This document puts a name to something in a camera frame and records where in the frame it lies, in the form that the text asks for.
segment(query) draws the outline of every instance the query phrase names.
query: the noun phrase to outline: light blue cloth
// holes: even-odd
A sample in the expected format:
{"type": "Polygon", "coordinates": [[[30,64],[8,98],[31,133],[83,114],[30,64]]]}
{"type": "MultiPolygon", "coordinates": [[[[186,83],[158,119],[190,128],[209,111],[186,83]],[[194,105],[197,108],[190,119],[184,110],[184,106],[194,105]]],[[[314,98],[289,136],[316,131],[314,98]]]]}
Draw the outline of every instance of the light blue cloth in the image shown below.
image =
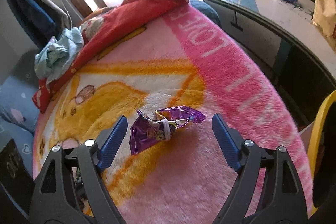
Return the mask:
{"type": "Polygon", "coordinates": [[[71,66],[84,46],[80,29],[64,29],[59,40],[52,37],[35,56],[35,72],[39,79],[47,78],[47,84],[60,78],[71,66]]]}

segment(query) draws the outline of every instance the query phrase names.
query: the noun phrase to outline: yellow plastic frame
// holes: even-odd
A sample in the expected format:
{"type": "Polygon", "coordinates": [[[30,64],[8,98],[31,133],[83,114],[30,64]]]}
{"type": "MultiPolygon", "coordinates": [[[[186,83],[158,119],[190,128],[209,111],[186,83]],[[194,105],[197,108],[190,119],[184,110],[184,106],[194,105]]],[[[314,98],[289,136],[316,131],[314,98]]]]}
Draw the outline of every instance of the yellow plastic frame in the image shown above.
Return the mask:
{"type": "MultiPolygon", "coordinates": [[[[310,136],[309,146],[308,146],[308,158],[311,176],[314,177],[315,167],[316,167],[316,158],[319,150],[321,135],[324,123],[326,121],[326,116],[331,105],[336,101],[336,90],[333,91],[321,104],[319,111],[317,112],[315,122],[313,125],[313,129],[310,136]]],[[[314,207],[312,209],[312,214],[315,213],[317,208],[314,207]]]]}

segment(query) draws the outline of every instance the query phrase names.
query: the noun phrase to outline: pink blanket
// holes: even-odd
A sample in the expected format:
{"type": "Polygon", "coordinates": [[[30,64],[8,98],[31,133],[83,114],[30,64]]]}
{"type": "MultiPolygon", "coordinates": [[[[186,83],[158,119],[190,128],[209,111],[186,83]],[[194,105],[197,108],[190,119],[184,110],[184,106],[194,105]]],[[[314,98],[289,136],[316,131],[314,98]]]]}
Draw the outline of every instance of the pink blanket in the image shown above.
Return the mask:
{"type": "MultiPolygon", "coordinates": [[[[103,174],[128,224],[214,220],[236,178],[211,130],[217,112],[259,146],[288,148],[311,210],[308,158],[290,114],[253,61],[204,15],[184,5],[109,50],[77,71],[40,116],[34,176],[56,143],[69,147],[95,138],[119,114],[130,127],[137,108],[150,115],[187,105],[206,120],[135,156],[130,155],[128,130],[103,174]]],[[[248,214],[256,209],[262,183],[260,174],[248,214]]]]}

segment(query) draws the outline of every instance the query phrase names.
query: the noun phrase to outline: shiny purple foil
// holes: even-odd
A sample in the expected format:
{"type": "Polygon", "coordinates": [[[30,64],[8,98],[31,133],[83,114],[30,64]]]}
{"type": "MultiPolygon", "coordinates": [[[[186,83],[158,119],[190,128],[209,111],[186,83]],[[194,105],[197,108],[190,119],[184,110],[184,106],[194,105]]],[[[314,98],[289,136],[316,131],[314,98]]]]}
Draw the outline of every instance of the shiny purple foil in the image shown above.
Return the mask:
{"type": "Polygon", "coordinates": [[[174,135],[176,129],[185,127],[188,123],[200,123],[205,115],[196,109],[187,106],[163,108],[154,112],[154,119],[137,110],[139,117],[131,127],[129,146],[131,154],[136,155],[147,148],[166,140],[162,119],[169,122],[170,134],[174,135]]]}

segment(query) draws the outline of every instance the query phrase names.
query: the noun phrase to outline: blue gripper pad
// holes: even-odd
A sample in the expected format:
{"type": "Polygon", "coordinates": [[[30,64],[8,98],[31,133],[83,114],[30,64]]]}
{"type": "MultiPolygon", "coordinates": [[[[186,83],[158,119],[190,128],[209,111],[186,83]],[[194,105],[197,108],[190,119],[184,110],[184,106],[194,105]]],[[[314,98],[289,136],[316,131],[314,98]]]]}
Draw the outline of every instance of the blue gripper pad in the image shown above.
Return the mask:
{"type": "Polygon", "coordinates": [[[239,162],[240,149],[243,143],[242,136],[238,131],[229,128],[219,113],[212,117],[211,125],[227,164],[238,172],[242,167],[239,162]]]}
{"type": "Polygon", "coordinates": [[[121,116],[112,128],[103,130],[101,134],[105,134],[105,131],[109,131],[110,135],[107,136],[107,139],[101,146],[98,144],[99,147],[101,147],[97,153],[97,158],[99,160],[97,168],[99,172],[103,172],[106,168],[111,166],[119,146],[126,135],[127,118],[121,116]]]}

